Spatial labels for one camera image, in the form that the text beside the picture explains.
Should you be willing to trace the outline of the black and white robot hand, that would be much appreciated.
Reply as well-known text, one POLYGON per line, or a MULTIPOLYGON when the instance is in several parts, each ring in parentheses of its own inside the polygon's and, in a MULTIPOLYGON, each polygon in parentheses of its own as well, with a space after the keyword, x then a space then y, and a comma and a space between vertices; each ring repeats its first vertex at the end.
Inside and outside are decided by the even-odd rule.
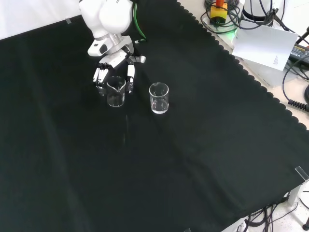
POLYGON ((127 64, 125 80, 126 91, 132 93, 135 79, 135 63, 144 63, 146 57, 137 55, 134 51, 130 36, 108 34, 101 40, 94 40, 88 49, 91 57, 99 58, 98 65, 93 76, 93 83, 99 94, 107 94, 106 82, 113 72, 122 64, 127 64))

